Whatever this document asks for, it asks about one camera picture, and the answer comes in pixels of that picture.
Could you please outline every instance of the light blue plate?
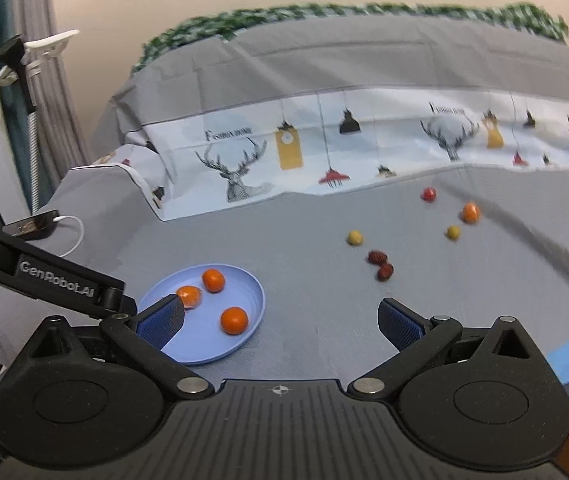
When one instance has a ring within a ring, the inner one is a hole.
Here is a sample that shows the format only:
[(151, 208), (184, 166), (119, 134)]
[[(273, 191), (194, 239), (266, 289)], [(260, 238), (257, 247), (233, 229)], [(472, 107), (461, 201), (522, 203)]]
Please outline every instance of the light blue plate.
[[(221, 292), (207, 292), (202, 273), (217, 269), (226, 278)], [(184, 325), (162, 351), (184, 365), (201, 365), (227, 356), (247, 341), (264, 316), (264, 289), (258, 279), (244, 269), (224, 264), (207, 264), (179, 270), (158, 282), (140, 301), (140, 310), (154, 304), (167, 294), (174, 294), (183, 285), (202, 290), (202, 303), (185, 310)], [(248, 316), (248, 327), (240, 335), (228, 335), (220, 326), (220, 316), (230, 306), (239, 306)]]

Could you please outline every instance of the black phone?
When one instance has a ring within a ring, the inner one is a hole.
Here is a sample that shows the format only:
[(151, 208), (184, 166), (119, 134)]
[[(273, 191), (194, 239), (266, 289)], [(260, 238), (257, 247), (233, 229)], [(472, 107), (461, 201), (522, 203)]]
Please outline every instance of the black phone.
[(46, 238), (55, 229), (54, 218), (60, 216), (57, 209), (23, 218), (13, 224), (5, 225), (2, 230), (11, 236), (15, 236), (22, 240), (41, 240)]

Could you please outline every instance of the screw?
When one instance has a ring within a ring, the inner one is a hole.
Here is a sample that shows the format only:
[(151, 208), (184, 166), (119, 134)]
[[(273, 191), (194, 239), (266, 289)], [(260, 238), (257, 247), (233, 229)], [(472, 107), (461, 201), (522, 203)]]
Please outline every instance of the screw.
[(361, 394), (377, 394), (384, 389), (384, 383), (375, 377), (361, 377), (353, 382), (353, 387)]
[(178, 390), (185, 394), (199, 394), (209, 387), (209, 383), (201, 377), (185, 377), (178, 381)]

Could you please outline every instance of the black lamp illustration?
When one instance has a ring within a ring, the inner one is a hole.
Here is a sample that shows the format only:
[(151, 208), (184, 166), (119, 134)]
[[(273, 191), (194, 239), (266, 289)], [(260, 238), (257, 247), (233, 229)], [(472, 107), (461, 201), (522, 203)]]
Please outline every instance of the black lamp illustration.
[(360, 129), (360, 123), (353, 118), (353, 114), (351, 113), (351, 110), (349, 110), (349, 105), (346, 102), (346, 92), (344, 89), (342, 90), (342, 95), (344, 96), (344, 105), (346, 108), (344, 109), (344, 119), (342, 119), (342, 122), (340, 123), (340, 134), (347, 135), (362, 132), (362, 129)]
[(379, 162), (378, 174), (376, 176), (384, 176), (386, 178), (396, 176), (397, 173), (395, 173), (395, 171), (389, 170), (389, 167), (382, 164), (381, 161), (379, 160), (379, 142), (378, 142), (378, 133), (377, 130), (375, 129), (375, 113), (371, 115), (373, 117), (373, 134), (375, 135), (375, 152), (376, 155), (378, 155), (378, 162)]
[(525, 128), (535, 128), (535, 119), (529, 110), (529, 104), (526, 101), (526, 97), (524, 98), (524, 105), (526, 106), (526, 122), (522, 126)]
[(315, 97), (317, 97), (317, 109), (319, 110), (319, 113), (320, 113), (320, 123), (322, 125), (322, 138), (324, 139), (324, 143), (325, 143), (325, 153), (327, 154), (327, 164), (328, 164), (327, 173), (319, 181), (317, 181), (317, 183), (318, 184), (328, 184), (329, 187), (342, 186), (342, 181), (343, 180), (351, 180), (351, 177), (348, 176), (347, 174), (340, 173), (339, 171), (336, 171), (331, 167), (331, 157), (328, 154), (327, 131), (325, 130), (324, 115), (322, 114), (322, 106), (320, 104), (320, 96), (319, 96), (319, 94), (315, 94)]

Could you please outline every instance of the crosshair symbol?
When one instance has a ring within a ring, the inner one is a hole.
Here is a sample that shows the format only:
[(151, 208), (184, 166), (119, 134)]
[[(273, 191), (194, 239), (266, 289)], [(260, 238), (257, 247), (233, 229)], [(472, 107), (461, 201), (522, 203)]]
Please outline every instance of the crosshair symbol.
[(271, 391), (277, 396), (282, 397), (283, 395), (288, 394), (292, 390), (284, 386), (284, 384), (278, 384), (276, 387), (271, 388)]

